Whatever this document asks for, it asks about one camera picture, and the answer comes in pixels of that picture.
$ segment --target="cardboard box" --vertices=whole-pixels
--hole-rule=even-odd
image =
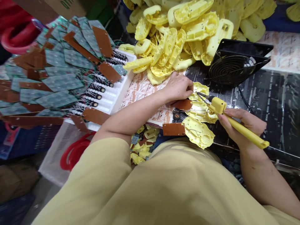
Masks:
[[[38,180],[38,172],[26,162],[0,166],[0,203],[27,194]]]

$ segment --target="sleeve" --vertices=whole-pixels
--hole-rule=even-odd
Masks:
[[[66,184],[33,224],[87,224],[131,173],[129,145],[120,138],[91,144]]]
[[[273,206],[263,206],[280,225],[300,225],[300,220],[280,211]]]

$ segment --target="yellow shirt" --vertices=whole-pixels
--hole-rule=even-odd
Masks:
[[[211,152],[191,142],[162,143],[130,165],[128,144],[91,144],[33,224],[300,224],[260,205]]]

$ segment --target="blue crate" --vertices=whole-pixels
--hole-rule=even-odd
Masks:
[[[0,205],[0,225],[20,225],[34,199],[27,194]]]
[[[19,156],[47,151],[61,125],[37,126],[26,130],[19,128],[12,143],[6,141],[8,131],[0,121],[0,159],[7,160]]]

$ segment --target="white foam tray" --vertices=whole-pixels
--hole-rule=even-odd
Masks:
[[[118,49],[116,49],[116,51],[122,53],[123,55],[126,55],[128,58],[128,62],[132,62],[137,59],[135,55],[123,52]],[[98,92],[102,96],[102,98],[100,100],[95,100],[95,102],[98,102],[98,106],[94,108],[109,115],[113,115],[117,111],[119,111],[119,108],[123,103],[123,99],[126,96],[127,90],[132,82],[134,75],[135,73],[132,72],[132,70],[128,71],[125,76],[122,76],[122,78],[118,82],[114,83],[113,87],[108,87],[98,83],[98,85],[105,88],[105,92]],[[74,124],[74,122],[70,118],[65,119],[65,122]],[[87,127],[89,130],[98,131],[101,126],[93,122],[88,122]]]

